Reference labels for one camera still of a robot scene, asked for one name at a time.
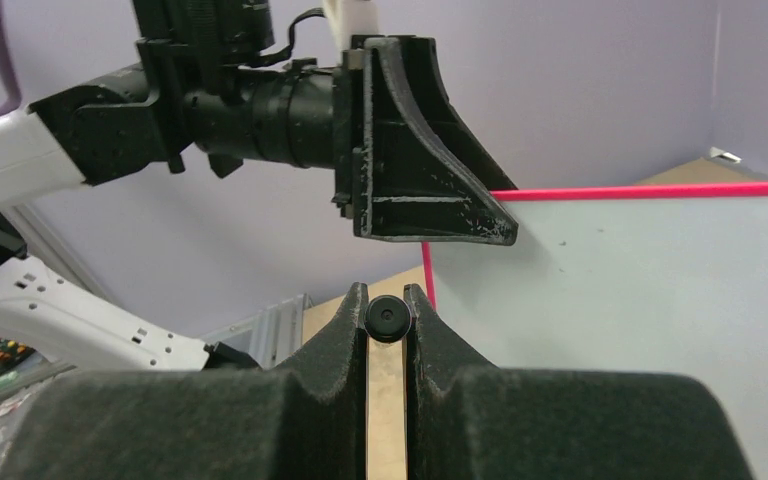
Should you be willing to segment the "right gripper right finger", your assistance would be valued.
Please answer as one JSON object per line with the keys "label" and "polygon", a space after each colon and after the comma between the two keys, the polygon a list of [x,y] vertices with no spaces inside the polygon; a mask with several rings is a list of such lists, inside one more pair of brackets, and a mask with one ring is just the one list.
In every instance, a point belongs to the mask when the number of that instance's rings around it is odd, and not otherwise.
{"label": "right gripper right finger", "polygon": [[681,375],[509,369],[404,299],[412,479],[748,479],[715,396]]}

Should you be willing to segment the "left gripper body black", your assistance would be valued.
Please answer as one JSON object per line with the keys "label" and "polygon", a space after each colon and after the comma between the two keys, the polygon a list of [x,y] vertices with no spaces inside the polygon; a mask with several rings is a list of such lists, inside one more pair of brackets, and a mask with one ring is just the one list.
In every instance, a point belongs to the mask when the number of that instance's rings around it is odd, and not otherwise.
{"label": "left gripper body black", "polygon": [[369,141],[364,137],[366,36],[354,36],[332,70],[333,153],[335,193],[332,202],[342,217],[371,220]]}

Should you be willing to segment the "whiteboard with red frame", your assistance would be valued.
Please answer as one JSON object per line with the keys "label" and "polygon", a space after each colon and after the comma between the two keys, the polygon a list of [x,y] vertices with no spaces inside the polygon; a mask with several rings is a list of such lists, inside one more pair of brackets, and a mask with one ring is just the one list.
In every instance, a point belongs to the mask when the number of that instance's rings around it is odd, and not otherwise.
{"label": "whiteboard with red frame", "polygon": [[500,199],[512,246],[423,248],[441,318],[500,366],[691,376],[768,479],[768,182]]}

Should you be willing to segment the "black whiteboard marker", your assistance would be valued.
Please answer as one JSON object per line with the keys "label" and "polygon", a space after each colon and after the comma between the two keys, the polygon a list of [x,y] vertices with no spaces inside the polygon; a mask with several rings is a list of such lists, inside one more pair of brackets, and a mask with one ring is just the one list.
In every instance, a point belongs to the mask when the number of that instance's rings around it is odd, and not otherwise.
{"label": "black whiteboard marker", "polygon": [[412,315],[406,302],[393,295],[373,298],[365,311],[364,326],[370,337],[382,343],[394,343],[410,330]]}

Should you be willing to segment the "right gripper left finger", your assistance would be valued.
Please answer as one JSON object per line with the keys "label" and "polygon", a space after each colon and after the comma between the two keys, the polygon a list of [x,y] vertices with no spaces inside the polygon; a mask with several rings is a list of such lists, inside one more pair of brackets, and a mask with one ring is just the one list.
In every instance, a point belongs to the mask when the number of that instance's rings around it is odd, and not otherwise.
{"label": "right gripper left finger", "polygon": [[86,372],[34,401],[3,479],[362,479],[364,284],[266,370]]}

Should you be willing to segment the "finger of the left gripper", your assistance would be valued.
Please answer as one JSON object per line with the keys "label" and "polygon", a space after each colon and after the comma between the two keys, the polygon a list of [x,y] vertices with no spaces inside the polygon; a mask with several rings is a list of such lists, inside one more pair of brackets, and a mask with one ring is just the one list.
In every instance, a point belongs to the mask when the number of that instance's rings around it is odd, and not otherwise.
{"label": "finger of the left gripper", "polygon": [[451,104],[435,40],[370,36],[361,50],[355,235],[514,244],[518,223],[493,193],[515,184]]}

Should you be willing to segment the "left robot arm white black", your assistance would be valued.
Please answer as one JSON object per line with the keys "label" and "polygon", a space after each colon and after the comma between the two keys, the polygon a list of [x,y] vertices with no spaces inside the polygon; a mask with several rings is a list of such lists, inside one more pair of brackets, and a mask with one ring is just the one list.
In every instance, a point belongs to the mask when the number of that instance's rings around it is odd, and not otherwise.
{"label": "left robot arm white black", "polygon": [[[38,100],[0,107],[0,212],[165,163],[196,146],[226,177],[247,160],[330,169],[357,237],[510,246],[496,199],[513,182],[452,107],[431,38],[379,30],[370,1],[324,1],[340,62],[274,46],[266,1],[137,1],[139,61]],[[0,226],[0,339],[76,367],[251,368],[227,345],[145,321],[72,284]]]}

